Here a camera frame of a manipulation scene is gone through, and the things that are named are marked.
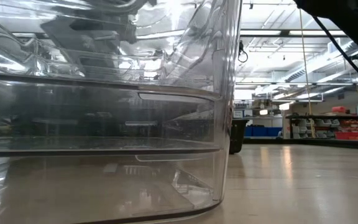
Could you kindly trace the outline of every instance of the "black trash can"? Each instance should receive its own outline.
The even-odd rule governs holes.
[[[246,130],[246,119],[234,119],[231,123],[230,149],[229,153],[234,154],[241,151],[244,131]]]

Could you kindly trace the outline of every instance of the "ceiling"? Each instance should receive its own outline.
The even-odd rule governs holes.
[[[268,37],[261,35],[255,37],[246,35],[247,31],[244,30],[250,33],[296,30],[301,34],[301,21],[305,38],[283,35],[283,32]],[[327,19],[321,21],[332,35],[340,32],[331,21]],[[355,71],[338,52],[327,53],[329,46],[332,47],[329,44],[331,41],[324,34],[315,35],[321,34],[320,31],[316,31],[321,30],[320,27],[305,11],[300,12],[294,1],[244,0],[241,29],[243,30],[241,40],[249,59],[246,63],[237,62],[236,82],[240,84],[236,86],[237,89],[254,90],[256,97],[259,94],[259,96],[281,100],[304,98],[306,87],[302,84],[306,83],[306,75],[304,72],[294,75],[294,72],[305,68],[305,58],[308,70],[307,81],[325,83],[324,86],[311,88],[314,99],[322,99],[321,93],[331,95],[337,91],[354,88],[350,86],[350,82],[354,82],[358,74],[354,73]],[[352,43],[351,39],[343,33],[337,37],[342,48],[346,48],[348,55],[358,53],[358,46]],[[270,82],[298,82],[301,85],[269,85]],[[337,83],[346,83],[349,86],[337,86]]]
[[[66,6],[70,6],[69,10],[72,10],[73,6],[78,7],[76,4],[79,2],[81,7],[89,7],[84,3],[88,1],[0,0],[0,24],[11,32],[16,32],[16,35],[42,34],[44,30],[41,24],[53,20],[61,13],[58,9],[61,6],[57,3],[64,2]],[[129,16],[136,26],[138,41],[131,43],[121,40],[120,54],[143,55],[145,51],[153,54],[155,49],[164,49],[167,54],[171,54],[173,46],[183,37],[184,29],[195,15],[196,9],[203,5],[202,0],[158,0],[157,2],[156,6],[151,7],[146,4]],[[197,23],[206,23],[204,19],[207,16],[198,11],[200,19]],[[335,24],[327,19],[321,20],[349,54],[358,53],[358,47]],[[301,37],[300,32],[301,21],[304,38]],[[100,32],[98,35],[104,37],[106,34]],[[330,47],[329,39],[321,33],[312,17],[304,11],[300,12],[293,0],[243,0],[241,40],[249,59],[246,63],[236,62],[237,89],[252,90],[256,95],[268,95],[271,98],[279,98],[278,96],[294,98],[305,94],[306,87],[303,83],[306,81],[351,84],[350,82],[358,78],[335,48]],[[204,57],[199,55],[203,44],[194,43],[189,47],[193,58]],[[328,49],[331,49],[332,53],[327,54]],[[307,79],[304,57],[308,70]],[[213,72],[212,66],[203,65],[202,69],[210,69],[211,73]],[[271,85],[271,82],[300,84]],[[352,88],[350,85],[342,87],[338,89],[338,86],[325,85],[315,86],[312,90],[317,93],[334,93],[332,91],[334,89],[339,91]]]

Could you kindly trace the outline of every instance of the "clear plastic bin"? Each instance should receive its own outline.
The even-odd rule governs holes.
[[[223,199],[241,1],[0,0],[0,223]]]

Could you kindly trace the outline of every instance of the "wall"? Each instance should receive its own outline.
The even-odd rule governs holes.
[[[252,116],[252,110],[244,110],[244,116]],[[250,120],[247,122],[247,126],[251,125],[254,123],[254,120]]]
[[[313,114],[322,114],[332,112],[332,107],[334,106],[344,106],[351,111],[351,113],[356,113],[356,107],[358,105],[358,93],[355,91],[346,91],[344,92],[345,98],[342,100],[338,99],[338,94],[333,93],[329,97],[324,96],[324,102],[311,105]],[[291,110],[294,113],[305,114],[309,113],[309,107],[303,107],[303,104],[294,104],[291,107]]]
[[[253,90],[234,90],[235,100],[252,100]]]
[[[254,119],[254,125],[264,125],[265,127],[281,128],[283,126],[282,119]]]

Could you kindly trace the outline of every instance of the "ceiling pipe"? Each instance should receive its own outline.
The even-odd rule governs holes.
[[[277,16],[277,18],[272,22],[272,25],[269,27],[269,29],[271,29],[273,27],[273,25],[278,21],[279,18],[281,18],[281,16],[284,14],[285,10],[283,10],[280,15]],[[258,40],[258,42],[256,42],[255,44],[255,47],[258,46],[259,42],[260,42],[261,39]]]
[[[310,24],[313,23],[313,18],[309,19],[309,21],[303,26],[303,28],[308,27]],[[291,41],[291,38],[288,38],[287,40],[283,41],[282,44],[280,44],[273,53],[271,53],[267,58],[271,58],[275,53],[277,53],[281,48],[284,47],[284,45],[286,45],[287,43],[289,43],[289,41]]]
[[[352,51],[355,51],[358,49],[358,46],[352,41],[349,40],[345,44],[341,46],[342,49],[344,49],[345,52],[351,53]],[[311,74],[311,72],[323,68],[324,66],[327,66],[335,60],[333,58],[340,57],[341,53],[336,52],[334,55],[329,54],[328,50],[325,50],[323,53],[313,57],[312,59],[309,59],[307,61],[307,69],[308,73]],[[278,80],[278,82],[291,82],[292,80],[302,77],[306,74],[305,66],[302,64],[290,71],[288,71],[282,78]],[[260,89],[259,93],[270,93],[271,91],[277,89],[279,86],[277,85],[271,85],[271,86],[265,86],[262,89]]]
[[[296,82],[296,83],[286,83],[286,82],[237,82],[237,86],[248,86],[248,85],[283,85],[283,86],[298,86],[298,85],[306,85],[304,82]],[[311,86],[351,86],[351,85],[358,85],[358,83],[319,83],[313,82],[309,83]]]
[[[340,78],[341,76],[351,74],[352,72],[354,73],[354,69],[350,68],[350,69],[343,70],[341,72],[335,73],[333,75],[328,75],[327,77],[332,77],[332,79],[334,79],[334,78],[337,79],[337,78]],[[324,88],[324,89],[319,90],[319,92],[323,92],[323,91],[325,92],[325,91],[330,91],[330,90],[333,90],[333,89],[338,89],[339,86],[341,86],[342,88],[344,88],[346,86],[356,86],[356,85],[358,86],[358,82],[355,82],[354,80],[351,80],[350,82],[327,83],[326,81],[331,81],[331,80],[326,80],[326,78],[322,78],[321,80],[318,80],[317,82],[310,83],[310,87],[312,89],[315,89],[317,86],[321,86],[322,88],[324,86],[330,86],[331,88]],[[281,98],[285,98],[285,97],[289,97],[289,96],[293,96],[293,95],[298,95],[298,94],[300,94],[302,92],[303,92],[303,89],[295,89],[295,90],[293,90],[291,92],[288,92],[287,94],[280,93],[278,95],[275,95],[274,98],[281,99]]]
[[[328,84],[328,83],[317,83],[317,84],[322,84],[322,85],[319,85],[319,86],[322,86],[322,88],[320,88],[319,90],[317,91],[312,91],[310,92],[310,94],[314,94],[314,95],[324,95],[324,94],[332,94],[332,93],[335,93],[339,90],[343,90],[345,89],[345,87],[347,86],[358,86],[358,81],[356,80],[355,82],[351,81],[351,82],[347,82],[347,83],[338,83],[338,84],[341,84],[341,85],[337,85],[337,87],[335,88],[324,88],[328,85],[324,85],[324,84]],[[289,96],[297,96],[301,93],[304,93],[305,91],[295,91],[293,93],[290,93],[290,94],[287,94],[286,96],[282,97],[282,98],[285,98],[285,97],[289,97]]]
[[[277,6],[281,6],[283,2],[284,2],[284,0],[281,0],[280,3],[279,3]],[[287,6],[291,6],[291,5],[294,5],[294,3],[293,3],[293,2],[288,3]],[[266,19],[266,21],[265,21],[264,24],[262,25],[261,29],[264,29],[264,28],[265,28],[265,26],[266,26],[267,23],[271,20],[273,14],[274,14],[274,12],[277,10],[277,8],[278,8],[278,7],[275,7],[275,8],[273,9],[272,13],[270,13],[270,15],[268,16],[268,18]],[[250,42],[248,42],[247,46],[245,47],[245,51],[251,46],[251,44],[254,43],[255,39],[256,39],[256,37],[252,38],[252,40],[251,40]]]

